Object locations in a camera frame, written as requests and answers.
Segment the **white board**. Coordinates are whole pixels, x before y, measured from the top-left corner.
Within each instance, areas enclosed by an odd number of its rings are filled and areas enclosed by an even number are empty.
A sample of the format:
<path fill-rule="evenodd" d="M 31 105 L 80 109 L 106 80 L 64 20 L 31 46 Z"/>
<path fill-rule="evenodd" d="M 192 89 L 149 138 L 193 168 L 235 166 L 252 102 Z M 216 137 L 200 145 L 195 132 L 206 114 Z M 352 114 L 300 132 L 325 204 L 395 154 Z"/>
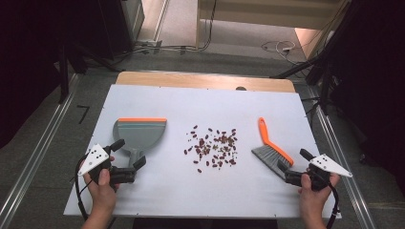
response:
<path fill-rule="evenodd" d="M 297 93 L 266 93 L 114 85 L 96 124 L 92 144 L 113 143 L 121 117 L 164 117 L 162 138 L 145 151 L 146 163 L 132 184 L 117 191 L 115 213 L 125 217 L 293 219 L 299 215 L 296 187 L 285 183 L 253 155 L 262 146 L 258 121 L 269 138 L 306 169 L 303 149 L 319 153 Z M 213 167 L 211 156 L 192 151 L 201 138 L 236 136 L 233 164 Z"/>

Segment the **pile of red beans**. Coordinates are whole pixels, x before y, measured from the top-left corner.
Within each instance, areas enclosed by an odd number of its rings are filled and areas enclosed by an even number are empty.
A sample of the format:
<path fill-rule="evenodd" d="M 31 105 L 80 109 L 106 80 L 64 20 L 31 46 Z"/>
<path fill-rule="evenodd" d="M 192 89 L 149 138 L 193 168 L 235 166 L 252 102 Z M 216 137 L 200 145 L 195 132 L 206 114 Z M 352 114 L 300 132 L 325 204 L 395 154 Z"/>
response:
<path fill-rule="evenodd" d="M 215 129 L 194 125 L 186 134 L 187 146 L 182 150 L 185 156 L 192 156 L 192 163 L 201 173 L 205 168 L 221 170 L 237 164 L 238 137 L 235 128 Z"/>

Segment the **grey dustpan with orange lip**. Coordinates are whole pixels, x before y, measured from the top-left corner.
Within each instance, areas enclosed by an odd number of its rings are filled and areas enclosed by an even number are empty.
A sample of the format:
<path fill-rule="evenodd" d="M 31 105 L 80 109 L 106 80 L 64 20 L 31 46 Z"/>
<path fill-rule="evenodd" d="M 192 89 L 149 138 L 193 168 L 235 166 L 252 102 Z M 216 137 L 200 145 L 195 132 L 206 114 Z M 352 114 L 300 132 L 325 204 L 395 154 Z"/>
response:
<path fill-rule="evenodd" d="M 164 117 L 121 117 L 113 127 L 114 140 L 123 139 L 122 149 L 129 152 L 132 167 L 145 150 L 153 148 L 164 134 L 167 119 Z"/>

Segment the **person's left hand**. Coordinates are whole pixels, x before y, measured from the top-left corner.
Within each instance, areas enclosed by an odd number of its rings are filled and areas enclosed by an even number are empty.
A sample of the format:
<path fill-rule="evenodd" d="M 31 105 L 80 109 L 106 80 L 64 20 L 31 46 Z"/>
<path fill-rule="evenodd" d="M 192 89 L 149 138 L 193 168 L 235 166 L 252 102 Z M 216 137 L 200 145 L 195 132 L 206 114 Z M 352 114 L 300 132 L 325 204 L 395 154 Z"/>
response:
<path fill-rule="evenodd" d="M 110 171 L 102 169 L 98 175 L 98 183 L 92 182 L 89 174 L 85 174 L 83 178 L 93 200 L 90 217 L 92 219 L 109 218 L 113 214 L 117 202 L 117 195 L 110 186 Z"/>

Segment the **black metal stand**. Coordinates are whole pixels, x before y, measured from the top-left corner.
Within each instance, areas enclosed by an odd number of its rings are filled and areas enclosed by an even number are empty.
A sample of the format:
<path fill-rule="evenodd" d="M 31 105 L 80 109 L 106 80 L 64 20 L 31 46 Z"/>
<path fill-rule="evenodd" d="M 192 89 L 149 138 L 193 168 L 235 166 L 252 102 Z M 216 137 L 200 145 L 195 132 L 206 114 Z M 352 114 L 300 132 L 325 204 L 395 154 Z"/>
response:
<path fill-rule="evenodd" d="M 69 41 L 62 42 L 58 49 L 58 64 L 60 74 L 59 104 L 62 104 L 67 99 L 70 92 L 68 64 L 71 64 L 76 73 L 86 73 L 88 67 L 84 61 L 85 55 L 89 56 L 96 63 L 112 72 L 122 72 L 122 69 L 114 67 L 112 64 L 108 63 L 106 60 L 102 59 L 100 56 L 96 55 L 94 52 L 90 51 L 80 43 Z"/>
<path fill-rule="evenodd" d="M 314 108 L 319 107 L 324 115 L 328 115 L 329 101 L 329 88 L 330 88 L 330 67 L 327 61 L 328 52 L 321 52 L 315 57 L 307 60 L 306 62 L 295 64 L 291 69 L 286 72 L 279 73 L 272 76 L 272 79 L 286 79 L 293 74 L 296 74 L 304 69 L 309 68 L 309 73 L 305 77 L 308 85 L 315 86 L 318 82 L 322 82 L 320 95 L 314 105 Z"/>

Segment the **person's right hand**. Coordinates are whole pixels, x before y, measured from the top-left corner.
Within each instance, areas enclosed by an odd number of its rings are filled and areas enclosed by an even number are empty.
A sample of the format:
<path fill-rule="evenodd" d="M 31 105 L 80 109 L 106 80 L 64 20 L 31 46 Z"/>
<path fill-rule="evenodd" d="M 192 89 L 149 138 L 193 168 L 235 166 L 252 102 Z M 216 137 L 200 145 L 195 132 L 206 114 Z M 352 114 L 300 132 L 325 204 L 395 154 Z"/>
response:
<path fill-rule="evenodd" d="M 321 191 L 313 191 L 309 175 L 302 174 L 301 188 L 298 193 L 300 195 L 299 209 L 302 220 L 305 223 L 322 221 L 322 212 L 330 196 L 331 188 L 326 187 Z"/>

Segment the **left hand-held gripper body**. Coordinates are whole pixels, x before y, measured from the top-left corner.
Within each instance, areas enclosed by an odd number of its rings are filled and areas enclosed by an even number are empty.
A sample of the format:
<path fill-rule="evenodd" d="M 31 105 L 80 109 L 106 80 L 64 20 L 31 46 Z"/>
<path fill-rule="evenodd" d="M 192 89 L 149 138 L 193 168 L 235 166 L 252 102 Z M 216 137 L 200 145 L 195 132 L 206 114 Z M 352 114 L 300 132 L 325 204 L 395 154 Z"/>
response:
<path fill-rule="evenodd" d="M 135 181 L 136 170 L 134 167 L 118 168 L 111 164 L 110 155 L 106 153 L 99 144 L 95 144 L 85 156 L 83 162 L 79 163 L 80 169 L 77 174 L 84 176 L 89 174 L 91 181 L 98 183 L 98 175 L 102 169 L 110 171 L 110 186 L 115 189 L 120 183 L 133 183 Z"/>

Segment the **light wooden furniture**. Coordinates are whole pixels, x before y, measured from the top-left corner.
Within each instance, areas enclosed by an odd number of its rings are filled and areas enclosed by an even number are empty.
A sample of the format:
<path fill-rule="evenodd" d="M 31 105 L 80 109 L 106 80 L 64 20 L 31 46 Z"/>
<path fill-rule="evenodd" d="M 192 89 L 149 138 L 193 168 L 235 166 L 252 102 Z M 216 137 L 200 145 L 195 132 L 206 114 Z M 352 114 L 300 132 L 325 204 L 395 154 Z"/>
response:
<path fill-rule="evenodd" d="M 249 23 L 294 28 L 307 59 L 321 51 L 321 43 L 341 24 L 352 0 L 197 0 L 200 20 Z"/>

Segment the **metal floor rail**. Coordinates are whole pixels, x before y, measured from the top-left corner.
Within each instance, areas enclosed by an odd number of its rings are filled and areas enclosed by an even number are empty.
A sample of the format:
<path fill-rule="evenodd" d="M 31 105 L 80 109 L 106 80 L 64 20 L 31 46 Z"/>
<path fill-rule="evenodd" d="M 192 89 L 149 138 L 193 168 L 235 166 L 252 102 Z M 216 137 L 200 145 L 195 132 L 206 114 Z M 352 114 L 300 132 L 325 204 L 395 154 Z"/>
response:
<path fill-rule="evenodd" d="M 58 103 L 52 112 L 52 116 L 46 122 L 46 127 L 40 132 L 40 138 L 34 143 L 29 153 L 28 160 L 20 168 L 17 178 L 5 195 L 4 202 L 0 204 L 0 229 L 8 229 L 22 199 L 26 195 L 30 184 L 45 157 L 53 138 L 67 113 L 75 96 L 77 85 L 80 82 L 80 75 L 74 73 L 68 82 L 71 91 L 66 98 Z"/>
<path fill-rule="evenodd" d="M 319 97 L 320 94 L 314 87 L 307 86 L 308 94 L 311 97 L 313 103 L 313 117 L 319 122 L 320 127 L 322 128 L 323 137 L 328 142 L 328 155 L 332 156 L 338 163 L 343 165 L 350 172 L 352 167 L 346 157 L 346 151 L 341 146 L 340 141 L 336 135 L 336 131 L 333 129 L 333 126 L 330 122 L 330 116 L 325 115 L 321 109 L 320 105 L 316 105 L 315 99 Z M 367 206 L 367 203 L 362 195 L 360 187 L 357 184 L 357 177 L 353 176 L 352 178 L 344 177 L 343 185 L 345 187 L 348 200 L 351 203 L 351 207 L 355 212 L 357 221 L 361 229 L 377 229 L 373 216 Z"/>

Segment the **wooden table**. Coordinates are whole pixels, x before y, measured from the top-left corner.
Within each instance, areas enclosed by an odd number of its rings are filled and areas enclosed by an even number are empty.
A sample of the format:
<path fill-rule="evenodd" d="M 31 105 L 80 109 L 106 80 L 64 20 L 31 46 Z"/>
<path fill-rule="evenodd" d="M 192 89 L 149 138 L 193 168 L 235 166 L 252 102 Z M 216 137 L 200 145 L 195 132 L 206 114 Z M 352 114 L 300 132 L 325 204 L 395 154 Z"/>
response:
<path fill-rule="evenodd" d="M 295 93 L 293 83 L 288 79 L 256 78 L 214 73 L 122 72 L 118 75 L 116 83 L 118 85 L 216 90 L 244 88 L 253 92 Z"/>

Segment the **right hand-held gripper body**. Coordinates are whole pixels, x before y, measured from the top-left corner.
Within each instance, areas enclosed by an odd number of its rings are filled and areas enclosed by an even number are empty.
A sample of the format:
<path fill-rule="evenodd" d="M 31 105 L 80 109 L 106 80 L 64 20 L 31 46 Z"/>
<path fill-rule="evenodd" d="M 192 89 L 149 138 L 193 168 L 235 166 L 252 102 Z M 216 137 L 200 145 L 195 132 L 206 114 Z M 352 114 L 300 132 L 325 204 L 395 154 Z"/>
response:
<path fill-rule="evenodd" d="M 308 175 L 311 180 L 311 189 L 321 191 L 326 188 L 330 182 L 330 174 L 337 174 L 343 177 L 352 177 L 352 173 L 335 162 L 327 155 L 315 156 L 309 161 Z M 301 187 L 302 173 L 291 171 L 285 172 L 285 182 Z"/>

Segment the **orange brush with grey bristles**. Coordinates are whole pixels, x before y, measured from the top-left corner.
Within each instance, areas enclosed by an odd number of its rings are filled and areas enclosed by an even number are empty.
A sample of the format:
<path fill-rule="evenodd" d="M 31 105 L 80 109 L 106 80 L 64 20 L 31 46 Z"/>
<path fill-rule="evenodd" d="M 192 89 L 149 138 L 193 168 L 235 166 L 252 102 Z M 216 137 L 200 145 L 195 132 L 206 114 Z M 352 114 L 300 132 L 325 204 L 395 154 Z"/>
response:
<path fill-rule="evenodd" d="M 269 138 L 266 121 L 263 117 L 258 120 L 258 127 L 261 140 L 264 145 L 251 150 L 252 154 L 258 157 L 272 172 L 274 172 L 281 180 L 285 179 L 283 174 L 277 167 L 279 159 L 288 162 L 291 167 L 294 164 L 292 157 L 283 149 L 273 143 Z"/>

